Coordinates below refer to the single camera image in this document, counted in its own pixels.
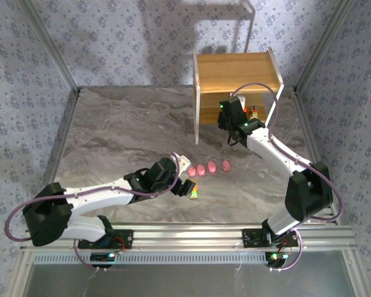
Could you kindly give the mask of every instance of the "patterned wallpaper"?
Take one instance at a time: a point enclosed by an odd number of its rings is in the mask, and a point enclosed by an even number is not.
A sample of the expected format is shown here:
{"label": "patterned wallpaper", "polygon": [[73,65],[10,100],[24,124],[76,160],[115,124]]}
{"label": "patterned wallpaper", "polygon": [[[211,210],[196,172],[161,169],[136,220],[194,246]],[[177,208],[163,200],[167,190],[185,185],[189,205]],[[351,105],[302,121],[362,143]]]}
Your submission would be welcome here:
{"label": "patterned wallpaper", "polygon": [[[0,0],[0,296],[19,246],[4,221],[45,185],[69,92],[17,2]],[[20,217],[12,227],[23,235]]]}
{"label": "patterned wallpaper", "polygon": [[294,85],[338,1],[32,0],[79,85],[192,84],[199,53],[274,49]]}
{"label": "patterned wallpaper", "polygon": [[371,281],[371,0],[352,8],[302,99]]}

